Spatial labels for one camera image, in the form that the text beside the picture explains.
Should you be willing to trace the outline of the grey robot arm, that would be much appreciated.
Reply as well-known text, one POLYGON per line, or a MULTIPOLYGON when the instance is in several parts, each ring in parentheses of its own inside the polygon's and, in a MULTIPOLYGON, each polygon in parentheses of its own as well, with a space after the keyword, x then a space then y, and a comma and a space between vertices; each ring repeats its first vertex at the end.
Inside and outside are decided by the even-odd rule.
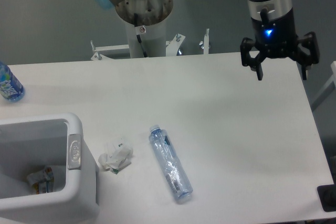
MULTIPOLYGON (((140 56, 150 55, 144 45, 144 30, 169 17, 173 0, 95 0, 102 8, 115 8, 131 25, 140 56)), ((263 78, 262 62, 267 59, 290 58, 301 65, 302 78, 307 69, 319 62, 316 34, 298 37, 295 30, 292 0, 247 0, 255 37, 244 38, 240 44, 242 65, 263 78)))

